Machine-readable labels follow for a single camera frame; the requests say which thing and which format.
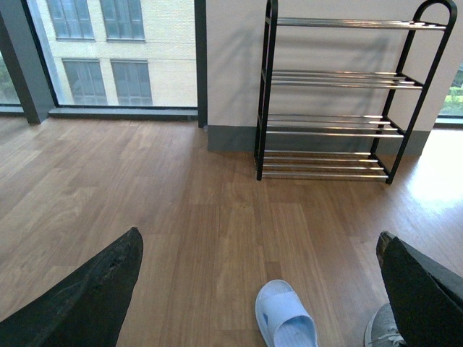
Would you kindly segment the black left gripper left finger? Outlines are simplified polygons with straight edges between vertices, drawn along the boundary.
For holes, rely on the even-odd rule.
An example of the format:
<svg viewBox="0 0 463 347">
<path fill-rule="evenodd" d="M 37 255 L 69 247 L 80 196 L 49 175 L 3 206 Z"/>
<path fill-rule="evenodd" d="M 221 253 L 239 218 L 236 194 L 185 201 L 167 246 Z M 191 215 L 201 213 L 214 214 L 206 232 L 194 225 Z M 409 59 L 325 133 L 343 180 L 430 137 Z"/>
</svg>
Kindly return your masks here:
<svg viewBox="0 0 463 347">
<path fill-rule="evenodd" d="M 2 346 L 115 346 L 143 258 L 131 228 L 1 322 Z"/>
</svg>

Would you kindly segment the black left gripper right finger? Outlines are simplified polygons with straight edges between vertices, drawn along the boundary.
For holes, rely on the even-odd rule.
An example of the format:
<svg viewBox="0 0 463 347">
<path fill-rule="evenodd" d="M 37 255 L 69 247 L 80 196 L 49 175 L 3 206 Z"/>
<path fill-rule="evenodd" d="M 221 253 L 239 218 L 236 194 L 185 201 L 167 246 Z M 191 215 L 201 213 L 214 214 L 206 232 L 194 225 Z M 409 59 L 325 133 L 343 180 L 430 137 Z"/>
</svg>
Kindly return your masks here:
<svg viewBox="0 0 463 347">
<path fill-rule="evenodd" d="M 462 277 L 388 231 L 376 245 L 396 326 L 407 346 L 462 345 Z"/>
</svg>

